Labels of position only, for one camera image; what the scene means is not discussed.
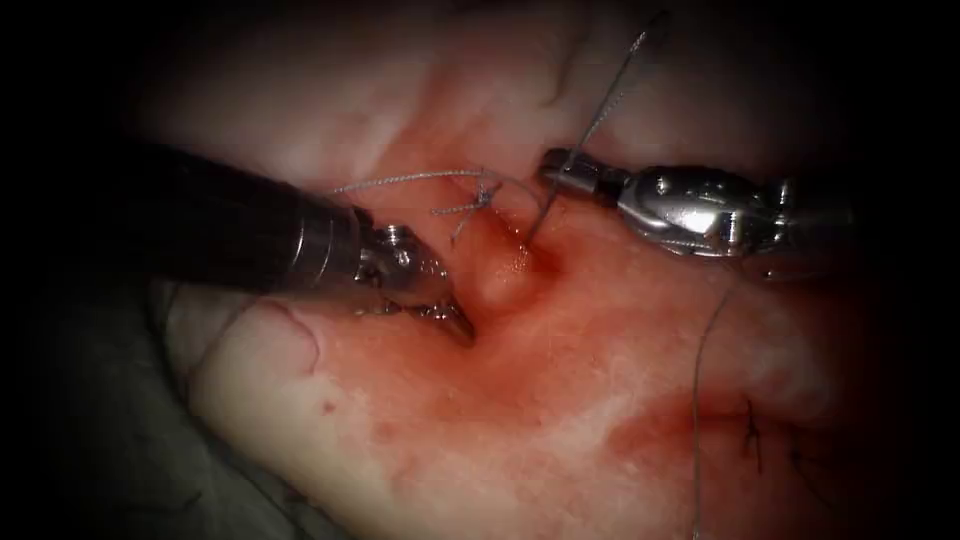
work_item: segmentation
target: metal instrument tip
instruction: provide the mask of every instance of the metal instrument tip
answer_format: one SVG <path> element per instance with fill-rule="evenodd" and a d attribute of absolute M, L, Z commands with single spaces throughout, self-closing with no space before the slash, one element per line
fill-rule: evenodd
<path fill-rule="evenodd" d="M 476 342 L 476 329 L 453 296 L 423 309 L 420 316 L 430 320 L 461 347 L 470 349 Z"/>

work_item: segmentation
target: surgical needle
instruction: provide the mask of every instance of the surgical needle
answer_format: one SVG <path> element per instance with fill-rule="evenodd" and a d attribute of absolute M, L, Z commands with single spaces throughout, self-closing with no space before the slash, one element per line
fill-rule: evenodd
<path fill-rule="evenodd" d="M 627 68 L 630 66 L 630 63 L 633 61 L 633 58 L 637 55 L 637 52 L 640 50 L 640 47 L 649 41 L 652 38 L 662 37 L 663 32 L 666 30 L 666 26 L 670 20 L 670 13 L 668 11 L 660 11 L 650 20 L 649 23 L 643 28 L 640 34 L 633 40 L 633 43 L 630 45 L 630 49 L 627 51 L 627 55 L 624 57 L 623 62 L 620 64 L 620 69 L 617 70 L 617 74 L 613 79 L 613 82 L 610 83 L 610 86 L 607 87 L 607 92 L 603 97 L 603 100 L 600 102 L 600 105 L 597 107 L 596 112 L 593 115 L 593 119 L 590 121 L 590 125 L 587 130 L 583 133 L 583 136 L 580 137 L 580 140 L 577 142 L 576 146 L 573 147 L 573 150 L 570 151 L 570 154 L 567 156 L 566 162 L 563 164 L 563 167 L 560 169 L 561 174 L 563 172 L 569 172 L 570 168 L 573 166 L 573 163 L 576 161 L 578 154 L 581 149 L 590 137 L 597 131 L 597 128 L 600 127 L 600 124 L 606 119 L 619 103 L 623 99 L 623 90 L 620 89 L 620 81 L 623 79 L 623 76 L 627 72 Z M 547 193 L 547 201 L 543 206 L 543 209 L 540 211 L 540 214 L 537 216 L 537 219 L 534 221 L 533 225 L 530 227 L 530 232 L 527 233 L 527 237 L 524 240 L 525 244 L 529 244 L 533 240 L 533 236 L 540 229 L 540 226 L 543 224 L 543 220 L 546 219 L 547 212 L 550 210 L 550 206 L 553 205 L 554 199 L 557 196 L 557 189 L 559 185 L 559 180 L 554 178 L 553 182 L 550 183 L 550 191 Z"/>

